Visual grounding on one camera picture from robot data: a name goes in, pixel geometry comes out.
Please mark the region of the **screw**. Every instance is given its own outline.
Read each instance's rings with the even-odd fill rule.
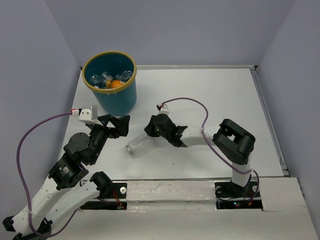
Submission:
[[[215,188],[215,192],[218,193],[218,194],[222,193],[222,187],[221,186],[217,186]]]
[[[120,188],[121,194],[126,194],[126,192],[127,192],[127,189],[124,186]]]

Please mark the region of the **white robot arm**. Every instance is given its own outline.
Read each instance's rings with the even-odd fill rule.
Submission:
[[[103,172],[93,174],[90,181],[72,195],[59,201],[62,196],[75,187],[89,171],[84,165],[94,165],[107,139],[127,136],[130,116],[115,118],[110,114],[98,117],[97,106],[88,106],[72,111],[79,121],[91,129],[90,134],[74,134],[63,147],[65,153],[49,171],[44,184],[31,200],[31,211],[26,206],[15,216],[7,217],[2,222],[7,231],[16,232],[14,240],[47,239],[39,237],[50,235],[52,225],[59,223],[70,213],[87,201],[99,197],[111,190],[112,181]],[[114,127],[107,127],[111,122]]]
[[[250,180],[250,159],[254,149],[255,137],[230,119],[224,119],[221,124],[201,127],[176,126],[169,118],[170,110],[166,105],[157,106],[159,112],[152,115],[149,124],[145,127],[144,135],[151,138],[163,137],[177,148],[188,148],[195,145],[217,146],[232,162],[236,170],[232,170],[231,182],[245,188]]]

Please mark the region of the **teal bucket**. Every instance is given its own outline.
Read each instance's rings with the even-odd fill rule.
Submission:
[[[127,70],[133,72],[131,78],[117,88],[96,88],[88,82],[92,76],[100,76],[103,72],[116,76]],[[134,108],[137,101],[136,75],[135,61],[119,51],[102,52],[92,57],[82,69],[85,85],[93,92],[101,107],[113,116],[124,116]]]

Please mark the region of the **gray wall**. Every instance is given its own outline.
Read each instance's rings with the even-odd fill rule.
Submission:
[[[17,214],[26,197],[16,167],[22,135],[35,123],[68,111],[79,67],[43,0],[3,0],[0,7],[0,220]],[[34,131],[21,166],[31,195],[57,160],[67,118]],[[0,239],[13,233],[0,226]]]
[[[45,0],[80,65],[121,50],[139,65],[259,64],[294,0]]]
[[[320,237],[320,1],[297,0],[258,75],[284,154]]]

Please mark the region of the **yellow bucket rim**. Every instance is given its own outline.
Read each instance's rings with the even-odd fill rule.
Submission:
[[[132,76],[130,77],[130,79],[123,85],[117,87],[117,88],[111,88],[111,89],[101,89],[101,88],[96,88],[96,87],[93,87],[91,86],[88,81],[86,80],[85,78],[85,70],[88,66],[89,63],[91,63],[94,59],[102,56],[102,55],[105,55],[105,54],[121,54],[121,55],[124,55],[126,56],[127,58],[129,58],[132,63],[133,63],[133,73],[132,73]],[[136,78],[136,75],[137,75],[137,66],[136,66],[136,62],[135,60],[128,54],[124,53],[124,52],[121,52],[121,51],[104,51],[104,52],[101,52],[93,57],[91,57],[84,65],[84,67],[82,68],[82,79],[84,81],[84,84],[90,89],[92,90],[93,92],[95,93],[99,93],[99,94],[115,94],[115,93],[118,93],[122,90],[125,90],[127,87],[129,87],[135,80]]]

